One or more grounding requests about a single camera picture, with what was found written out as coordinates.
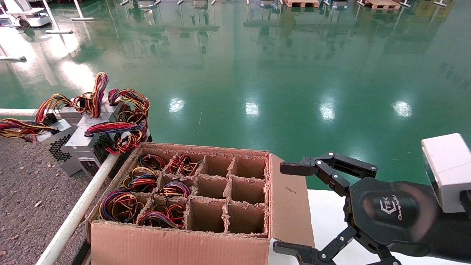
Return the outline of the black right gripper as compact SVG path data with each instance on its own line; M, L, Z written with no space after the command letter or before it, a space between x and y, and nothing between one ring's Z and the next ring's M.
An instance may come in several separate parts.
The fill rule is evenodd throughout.
M341 197L349 197L349 224L324 249L276 241L276 253L293 255L303 265L334 265L335 256L355 239L380 258L377 265L400 265L391 252L469 263L470 219L466 213L445 213L429 185L374 179L378 167L329 152L281 162L290 176L316 176ZM350 185L346 173L361 179Z

